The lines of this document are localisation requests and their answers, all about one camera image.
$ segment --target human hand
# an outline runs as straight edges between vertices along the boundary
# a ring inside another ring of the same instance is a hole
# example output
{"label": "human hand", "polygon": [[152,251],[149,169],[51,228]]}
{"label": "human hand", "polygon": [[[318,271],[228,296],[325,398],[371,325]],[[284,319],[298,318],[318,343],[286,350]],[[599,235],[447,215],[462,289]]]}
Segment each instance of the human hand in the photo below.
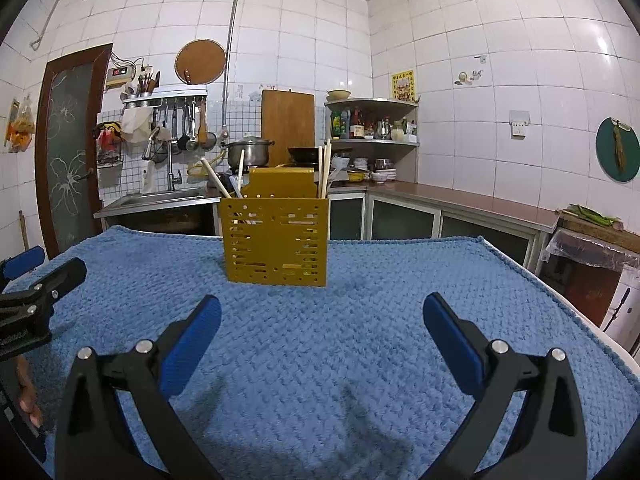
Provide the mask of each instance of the human hand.
{"label": "human hand", "polygon": [[29,364],[23,355],[15,358],[15,373],[20,383],[20,408],[27,414],[31,423],[39,428],[42,425],[42,411],[36,404],[36,388],[29,377]]}

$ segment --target paper poster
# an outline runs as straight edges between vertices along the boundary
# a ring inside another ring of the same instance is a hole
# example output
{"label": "paper poster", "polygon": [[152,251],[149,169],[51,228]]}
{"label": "paper poster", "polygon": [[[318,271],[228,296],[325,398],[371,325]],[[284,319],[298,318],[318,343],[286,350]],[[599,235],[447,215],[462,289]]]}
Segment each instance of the paper poster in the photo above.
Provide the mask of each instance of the paper poster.
{"label": "paper poster", "polygon": [[405,70],[391,76],[391,97],[401,101],[415,101],[415,75]]}

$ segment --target blue textured cloth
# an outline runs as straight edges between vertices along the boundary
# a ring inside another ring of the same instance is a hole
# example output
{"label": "blue textured cloth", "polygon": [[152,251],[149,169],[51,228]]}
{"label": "blue textured cloth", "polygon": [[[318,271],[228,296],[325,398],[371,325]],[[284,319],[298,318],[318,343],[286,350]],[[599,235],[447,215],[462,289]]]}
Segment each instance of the blue textured cloth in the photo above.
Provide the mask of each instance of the blue textured cloth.
{"label": "blue textured cloth", "polygon": [[[28,355],[49,431],[78,348],[128,351],[205,294],[220,299],[222,325],[172,405],[228,480],[420,476],[473,402],[422,322],[433,291],[488,339],[568,353],[590,478],[640,412],[640,384],[622,361],[481,239],[331,242],[328,286],[313,288],[229,283],[219,240],[112,228],[29,281],[72,256],[85,261],[86,281],[56,305],[53,342]],[[143,456],[160,465],[130,396],[121,398]],[[514,396],[482,466],[498,460],[521,402]]]}

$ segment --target green round cutting board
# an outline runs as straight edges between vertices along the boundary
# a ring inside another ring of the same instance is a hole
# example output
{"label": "green round cutting board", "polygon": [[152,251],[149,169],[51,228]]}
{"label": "green round cutting board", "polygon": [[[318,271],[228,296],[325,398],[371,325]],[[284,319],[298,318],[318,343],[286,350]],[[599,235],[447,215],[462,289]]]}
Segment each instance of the green round cutting board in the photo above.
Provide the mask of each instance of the green round cutting board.
{"label": "green round cutting board", "polygon": [[596,136],[596,155],[602,169],[618,182],[629,182],[640,169],[640,143],[635,131],[623,130],[619,127],[622,146],[625,150],[626,166],[620,171],[616,164],[616,141],[613,134],[614,123],[611,118],[604,119]]}

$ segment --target round cutting board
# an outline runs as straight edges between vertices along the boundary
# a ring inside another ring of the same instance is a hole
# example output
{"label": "round cutting board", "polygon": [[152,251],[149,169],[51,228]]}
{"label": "round cutting board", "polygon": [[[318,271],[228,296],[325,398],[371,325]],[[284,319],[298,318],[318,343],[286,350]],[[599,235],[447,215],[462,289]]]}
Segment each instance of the round cutting board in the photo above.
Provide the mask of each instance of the round cutting board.
{"label": "round cutting board", "polygon": [[213,40],[187,43],[175,58],[175,73],[183,83],[206,85],[224,72],[226,54]]}
{"label": "round cutting board", "polygon": [[638,143],[638,136],[636,136],[633,129],[626,131],[621,126],[618,127],[626,158],[624,168],[619,168],[616,163],[614,126],[614,120],[611,118],[602,121],[596,137],[596,155],[598,155],[602,169],[611,178],[618,182],[629,182],[638,174],[638,169],[640,168],[640,144]]}

